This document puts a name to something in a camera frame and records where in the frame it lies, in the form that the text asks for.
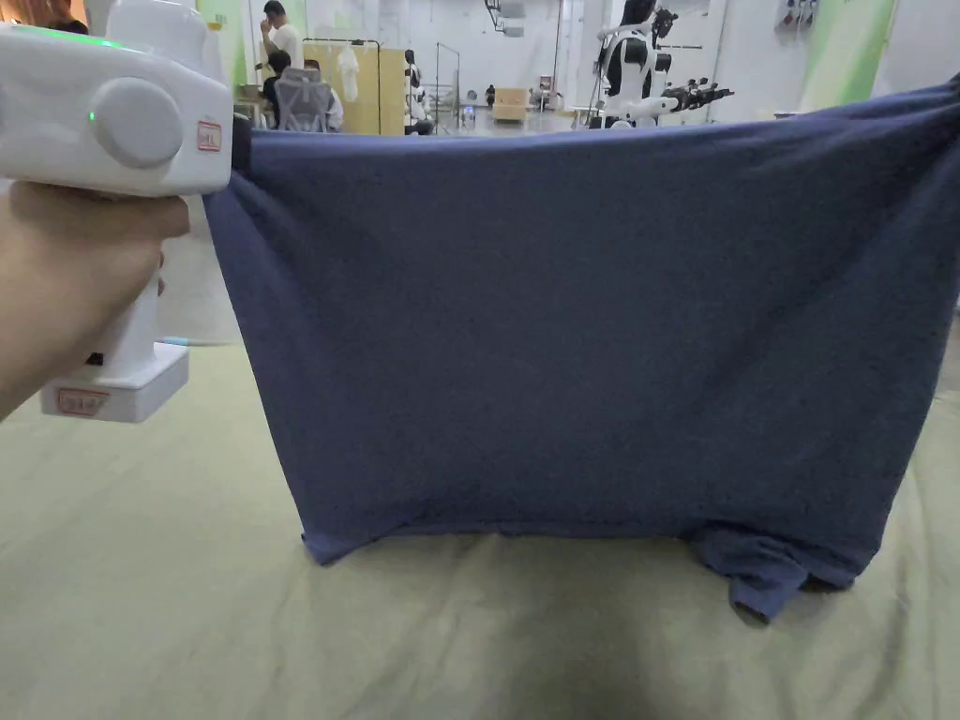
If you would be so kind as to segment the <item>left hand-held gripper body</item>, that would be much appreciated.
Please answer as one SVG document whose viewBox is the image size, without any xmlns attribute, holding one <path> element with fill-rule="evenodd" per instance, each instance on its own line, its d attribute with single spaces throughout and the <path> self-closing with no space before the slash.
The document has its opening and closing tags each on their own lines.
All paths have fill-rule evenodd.
<svg viewBox="0 0 960 720">
<path fill-rule="evenodd" d="M 117 1 L 103 37 L 1 30 L 6 179 L 108 197 L 203 196 L 232 173 L 233 94 L 215 34 L 174 1 Z M 47 384 L 51 415 L 139 423 L 188 381 L 188 349 L 158 341 L 158 276 L 82 368 Z"/>
</svg>

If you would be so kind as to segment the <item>person's left hand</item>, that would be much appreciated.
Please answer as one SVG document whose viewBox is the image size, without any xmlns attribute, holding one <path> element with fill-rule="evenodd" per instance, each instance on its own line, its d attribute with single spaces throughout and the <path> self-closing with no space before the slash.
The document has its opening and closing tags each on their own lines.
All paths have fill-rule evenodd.
<svg viewBox="0 0 960 720">
<path fill-rule="evenodd" d="M 1 414 L 81 367 L 188 232 L 186 203 L 13 183 L 1 198 Z"/>
</svg>

